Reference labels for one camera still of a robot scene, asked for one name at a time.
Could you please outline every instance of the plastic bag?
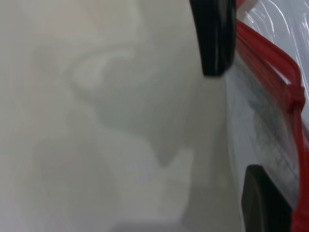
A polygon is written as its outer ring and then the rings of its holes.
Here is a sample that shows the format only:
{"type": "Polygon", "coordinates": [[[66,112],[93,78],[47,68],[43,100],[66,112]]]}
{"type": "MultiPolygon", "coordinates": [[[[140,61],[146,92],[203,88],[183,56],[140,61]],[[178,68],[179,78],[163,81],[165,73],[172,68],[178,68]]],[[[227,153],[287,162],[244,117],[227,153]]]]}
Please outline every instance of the plastic bag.
{"type": "Polygon", "coordinates": [[[302,118],[309,124],[309,0],[240,0],[238,7],[239,20],[299,65],[307,100],[302,118]]]}
{"type": "Polygon", "coordinates": [[[237,54],[226,79],[233,145],[244,154],[254,153],[296,209],[292,231],[308,231],[308,139],[301,120],[305,96],[297,64],[239,21],[237,54]]]}

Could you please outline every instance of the red zipper seal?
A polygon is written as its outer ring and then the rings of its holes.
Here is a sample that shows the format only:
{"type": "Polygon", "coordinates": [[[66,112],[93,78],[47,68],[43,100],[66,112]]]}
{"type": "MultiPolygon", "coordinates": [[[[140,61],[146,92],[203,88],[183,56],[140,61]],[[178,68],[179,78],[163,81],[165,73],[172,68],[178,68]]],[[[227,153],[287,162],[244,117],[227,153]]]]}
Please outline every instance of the red zipper seal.
{"type": "Polygon", "coordinates": [[[301,120],[306,99],[305,90],[301,86],[300,69],[289,55],[239,20],[236,46],[262,86],[288,115],[297,145],[300,181],[298,206],[292,215],[291,230],[309,232],[309,148],[305,146],[301,120]],[[285,83],[274,68],[290,84],[285,83]]]}

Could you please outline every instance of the white surface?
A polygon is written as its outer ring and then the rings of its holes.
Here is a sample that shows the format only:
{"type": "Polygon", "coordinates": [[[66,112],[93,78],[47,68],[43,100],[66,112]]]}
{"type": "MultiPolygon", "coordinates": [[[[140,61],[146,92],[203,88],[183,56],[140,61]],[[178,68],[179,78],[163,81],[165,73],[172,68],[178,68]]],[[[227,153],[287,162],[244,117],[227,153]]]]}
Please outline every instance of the white surface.
{"type": "Polygon", "coordinates": [[[0,231],[240,230],[186,0],[4,0],[0,32],[0,231]]]}

